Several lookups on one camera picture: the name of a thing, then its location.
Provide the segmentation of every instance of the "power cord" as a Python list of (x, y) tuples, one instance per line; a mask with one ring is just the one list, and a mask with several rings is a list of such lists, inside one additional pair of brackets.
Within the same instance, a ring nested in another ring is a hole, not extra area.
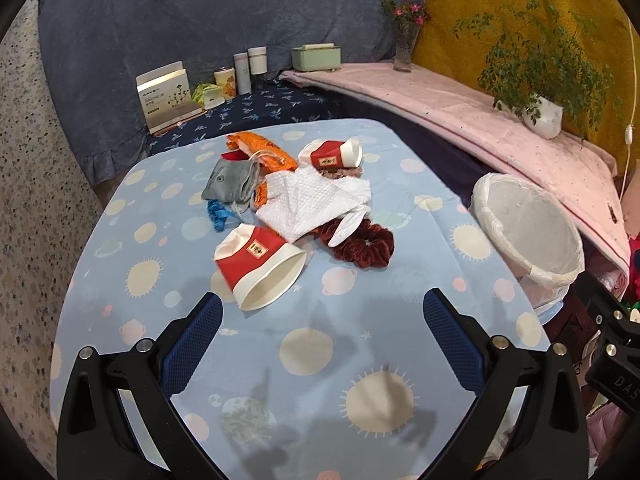
[(626, 165), (625, 176), (622, 178), (622, 189), (620, 190), (620, 198), (625, 192), (626, 176), (629, 172), (629, 161), (631, 160), (631, 143), (634, 141), (634, 120), (636, 118), (636, 106), (638, 104), (638, 68), (636, 67), (636, 48), (634, 46), (634, 29), (631, 20), (627, 17), (629, 25), (629, 37), (631, 38), (631, 55), (634, 60), (634, 108), (631, 112), (631, 121), (625, 128), (625, 144), (626, 144)]

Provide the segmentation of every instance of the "white towel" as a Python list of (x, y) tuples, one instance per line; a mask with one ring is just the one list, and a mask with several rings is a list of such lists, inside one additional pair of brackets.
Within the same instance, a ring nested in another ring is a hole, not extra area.
[(331, 180), (313, 166), (296, 171), (276, 171), (266, 176), (267, 203), (256, 216), (287, 242), (295, 242), (329, 220), (344, 216), (329, 247), (351, 235), (371, 211), (369, 181), (354, 176)]

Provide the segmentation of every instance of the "planet pattern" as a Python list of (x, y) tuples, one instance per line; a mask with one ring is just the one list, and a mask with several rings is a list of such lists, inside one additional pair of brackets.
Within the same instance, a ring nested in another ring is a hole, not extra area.
[[(394, 235), (389, 266), (360, 269), (307, 235), (295, 242), (306, 258), (290, 289), (243, 312), (213, 259), (238, 223), (215, 232), (201, 198), (225, 137), (146, 158), (116, 190), (69, 284), (50, 364), (52, 420), (82, 346), (128, 351), (213, 292), (222, 325), (172, 403), (229, 478), (415, 480), (473, 398), (430, 337), (424, 293), (439, 288), (521, 348), (546, 349), (546, 335), (473, 217), (393, 131), (337, 120), (261, 132), (294, 157), (313, 139), (358, 137), (370, 220)], [(250, 210), (242, 218), (255, 222)], [(130, 392), (120, 395), (130, 409)], [(161, 465), (138, 419), (132, 427)]]

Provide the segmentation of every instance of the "gray pouch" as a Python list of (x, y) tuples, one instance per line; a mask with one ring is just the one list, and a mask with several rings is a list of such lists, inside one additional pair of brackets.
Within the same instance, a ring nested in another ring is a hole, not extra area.
[(245, 204), (258, 184), (260, 166), (252, 160), (226, 160), (221, 158), (202, 192), (203, 200), (220, 200)]

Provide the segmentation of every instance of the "crushed paper cup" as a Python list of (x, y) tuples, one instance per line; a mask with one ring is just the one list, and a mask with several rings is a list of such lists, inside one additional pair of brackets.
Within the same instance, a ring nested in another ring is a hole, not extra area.
[(357, 168), (362, 161), (362, 147), (358, 139), (312, 140), (298, 154), (300, 164), (311, 164), (318, 170)]
[(213, 255), (240, 310), (257, 310), (276, 301), (296, 281), (306, 251), (267, 229), (240, 224)]

